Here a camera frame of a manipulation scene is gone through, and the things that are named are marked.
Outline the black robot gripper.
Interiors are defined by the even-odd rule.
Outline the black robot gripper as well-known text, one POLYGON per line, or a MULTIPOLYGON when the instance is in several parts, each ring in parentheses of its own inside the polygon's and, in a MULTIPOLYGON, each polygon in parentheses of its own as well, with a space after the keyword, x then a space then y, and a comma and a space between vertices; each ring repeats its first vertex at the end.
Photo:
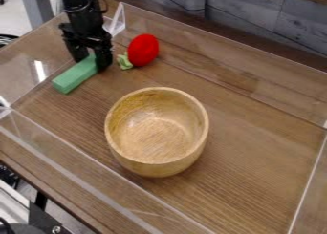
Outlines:
POLYGON ((94 51, 96 67, 101 72, 112 64, 110 34, 104 30, 102 11, 90 9, 64 9, 69 21, 58 25, 62 39, 74 62, 88 56, 88 48, 94 51))

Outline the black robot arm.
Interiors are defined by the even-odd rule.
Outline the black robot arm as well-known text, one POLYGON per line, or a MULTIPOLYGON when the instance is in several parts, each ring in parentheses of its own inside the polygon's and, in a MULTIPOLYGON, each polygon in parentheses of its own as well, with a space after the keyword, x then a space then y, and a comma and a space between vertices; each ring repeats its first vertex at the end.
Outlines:
POLYGON ((112 64, 112 35, 104 30, 104 14, 108 10, 102 0, 61 0, 68 22, 58 24, 62 40, 74 62, 94 53, 97 71, 112 64))

